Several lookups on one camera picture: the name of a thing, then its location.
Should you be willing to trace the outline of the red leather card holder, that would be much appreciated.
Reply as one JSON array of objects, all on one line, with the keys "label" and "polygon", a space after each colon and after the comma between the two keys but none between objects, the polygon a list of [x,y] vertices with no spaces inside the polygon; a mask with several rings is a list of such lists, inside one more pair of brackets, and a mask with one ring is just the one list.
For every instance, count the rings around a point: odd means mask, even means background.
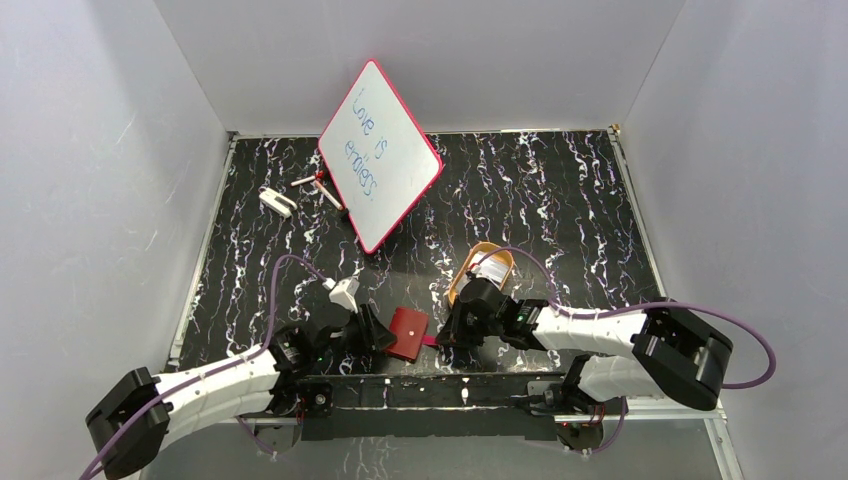
[{"label": "red leather card holder", "polygon": [[423,347],[438,346],[436,338],[427,333],[429,316],[418,310],[397,307],[389,331],[395,335],[395,341],[382,350],[383,353],[409,363],[415,363]]}]

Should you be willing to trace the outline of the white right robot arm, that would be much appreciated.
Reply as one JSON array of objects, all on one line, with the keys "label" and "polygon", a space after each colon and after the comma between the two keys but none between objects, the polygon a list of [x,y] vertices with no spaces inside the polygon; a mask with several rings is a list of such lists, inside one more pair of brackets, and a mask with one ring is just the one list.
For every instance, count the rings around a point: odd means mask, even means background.
[{"label": "white right robot arm", "polygon": [[475,278],[455,297],[438,345],[461,349],[497,337],[518,350],[574,350],[560,383],[531,387],[517,404],[539,415],[587,414],[625,397],[665,397],[716,408],[733,344],[699,316],[670,302],[617,311],[557,308],[516,300]]}]

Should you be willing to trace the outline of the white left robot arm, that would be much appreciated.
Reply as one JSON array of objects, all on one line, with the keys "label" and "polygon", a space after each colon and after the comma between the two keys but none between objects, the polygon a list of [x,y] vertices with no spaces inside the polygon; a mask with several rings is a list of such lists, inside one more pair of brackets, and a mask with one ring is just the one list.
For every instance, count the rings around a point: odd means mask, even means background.
[{"label": "white left robot arm", "polygon": [[326,416],[331,387],[302,378],[336,351],[380,353],[396,341],[373,308],[361,305],[342,327],[282,326],[263,344],[201,367],[158,375],[132,370],[86,417],[97,456],[82,476],[128,477],[174,442],[235,417]]}]

